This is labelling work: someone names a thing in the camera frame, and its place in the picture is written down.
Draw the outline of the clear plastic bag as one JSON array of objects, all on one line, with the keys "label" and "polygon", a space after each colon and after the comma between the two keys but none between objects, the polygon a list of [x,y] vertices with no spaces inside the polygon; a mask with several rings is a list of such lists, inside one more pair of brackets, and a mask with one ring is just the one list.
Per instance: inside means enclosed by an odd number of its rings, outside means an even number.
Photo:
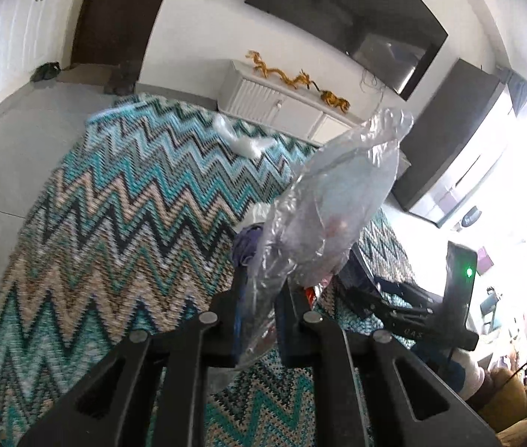
[{"label": "clear plastic bag", "polygon": [[274,344],[272,309],[283,286],[313,288],[343,268],[394,185],[400,144],[413,124],[409,112],[384,108],[328,141],[272,202],[265,220],[236,235],[232,262],[247,273],[234,326],[238,367]]}]

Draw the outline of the teal zigzag woven rug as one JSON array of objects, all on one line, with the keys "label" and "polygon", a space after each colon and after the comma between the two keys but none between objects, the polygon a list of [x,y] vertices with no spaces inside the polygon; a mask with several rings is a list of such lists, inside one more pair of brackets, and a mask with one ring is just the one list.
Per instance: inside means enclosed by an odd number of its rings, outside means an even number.
[{"label": "teal zigzag woven rug", "polygon": [[[14,446],[137,327],[168,332],[231,284],[231,245],[319,149],[271,137],[260,159],[236,155],[217,113],[141,94],[92,116],[29,210],[0,286],[0,441]],[[412,279],[381,208],[358,245],[371,270]]]}]

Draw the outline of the dark shoes by door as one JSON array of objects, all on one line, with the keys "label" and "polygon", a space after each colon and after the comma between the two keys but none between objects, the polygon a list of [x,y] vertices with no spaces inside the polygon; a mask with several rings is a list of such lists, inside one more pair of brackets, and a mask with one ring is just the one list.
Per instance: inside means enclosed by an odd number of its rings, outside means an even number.
[{"label": "dark shoes by door", "polygon": [[124,68],[112,70],[103,92],[106,95],[128,96],[134,93],[138,79],[138,71]]}]

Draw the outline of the clear plastic wrap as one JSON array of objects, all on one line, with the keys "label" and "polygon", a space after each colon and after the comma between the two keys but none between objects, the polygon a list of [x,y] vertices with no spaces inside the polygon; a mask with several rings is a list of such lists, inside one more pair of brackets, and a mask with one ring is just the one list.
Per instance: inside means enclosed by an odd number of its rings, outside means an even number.
[{"label": "clear plastic wrap", "polygon": [[230,123],[221,114],[214,116],[212,127],[228,147],[236,155],[240,155],[243,158],[260,159],[267,149],[277,144],[271,137],[261,138],[237,135]]}]

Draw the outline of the dark grey tall cabinet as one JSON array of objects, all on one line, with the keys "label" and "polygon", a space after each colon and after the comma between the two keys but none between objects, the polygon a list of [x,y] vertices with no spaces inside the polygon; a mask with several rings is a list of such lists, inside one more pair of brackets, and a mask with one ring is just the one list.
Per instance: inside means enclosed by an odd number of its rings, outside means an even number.
[{"label": "dark grey tall cabinet", "polygon": [[410,211],[458,158],[500,97],[504,84],[462,58],[450,69],[401,143],[409,168],[392,193]]}]

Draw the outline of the dark brown entry door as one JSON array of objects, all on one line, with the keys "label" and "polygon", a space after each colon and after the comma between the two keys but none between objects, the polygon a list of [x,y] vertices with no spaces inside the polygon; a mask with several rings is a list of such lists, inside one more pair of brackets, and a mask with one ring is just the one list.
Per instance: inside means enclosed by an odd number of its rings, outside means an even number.
[{"label": "dark brown entry door", "polygon": [[84,0],[72,49],[74,64],[140,63],[163,0]]}]

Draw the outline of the black shoes near cabinet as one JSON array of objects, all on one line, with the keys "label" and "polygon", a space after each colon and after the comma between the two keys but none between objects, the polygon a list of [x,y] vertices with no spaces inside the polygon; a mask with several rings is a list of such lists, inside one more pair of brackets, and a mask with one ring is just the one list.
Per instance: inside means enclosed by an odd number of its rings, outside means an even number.
[{"label": "black shoes near cabinet", "polygon": [[58,77],[61,72],[61,66],[58,61],[51,61],[37,67],[29,79],[31,83],[49,81]]}]

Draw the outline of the white low TV cabinet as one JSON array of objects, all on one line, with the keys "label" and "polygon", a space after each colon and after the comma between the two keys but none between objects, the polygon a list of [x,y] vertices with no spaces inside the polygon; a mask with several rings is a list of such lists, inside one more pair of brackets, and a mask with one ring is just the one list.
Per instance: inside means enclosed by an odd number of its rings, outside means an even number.
[{"label": "white low TV cabinet", "polygon": [[266,79],[241,61],[229,63],[217,107],[233,118],[317,144],[362,124],[360,117],[326,105],[313,91],[294,90],[275,77]]}]

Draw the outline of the black device green light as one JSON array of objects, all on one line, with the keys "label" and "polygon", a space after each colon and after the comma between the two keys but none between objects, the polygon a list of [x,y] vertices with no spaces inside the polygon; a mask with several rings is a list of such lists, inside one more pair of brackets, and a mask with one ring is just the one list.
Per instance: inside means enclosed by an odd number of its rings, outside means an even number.
[{"label": "black device green light", "polygon": [[478,255],[474,250],[448,242],[446,282],[439,316],[448,333],[457,334],[465,330],[477,264]]}]

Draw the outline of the golden dragon ornament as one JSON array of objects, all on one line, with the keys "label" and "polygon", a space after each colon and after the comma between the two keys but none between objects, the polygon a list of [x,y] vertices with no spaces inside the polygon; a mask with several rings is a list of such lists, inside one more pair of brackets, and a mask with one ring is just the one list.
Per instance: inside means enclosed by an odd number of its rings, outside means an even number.
[{"label": "golden dragon ornament", "polygon": [[311,87],[314,87],[324,104],[340,110],[343,114],[349,112],[350,102],[348,100],[338,97],[329,90],[322,90],[304,70],[301,70],[295,78],[290,78],[281,69],[269,67],[258,51],[248,51],[245,58],[252,61],[253,69],[259,71],[265,79],[268,79],[271,75],[276,75],[282,83],[294,90],[298,90],[300,87],[310,90]]}]

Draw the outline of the wall-mounted black television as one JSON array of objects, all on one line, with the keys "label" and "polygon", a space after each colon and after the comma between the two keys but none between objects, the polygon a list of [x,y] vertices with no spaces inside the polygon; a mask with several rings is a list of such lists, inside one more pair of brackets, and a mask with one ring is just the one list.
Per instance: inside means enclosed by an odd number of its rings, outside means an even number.
[{"label": "wall-mounted black television", "polygon": [[408,100],[447,39],[423,0],[245,0],[349,56]]}]

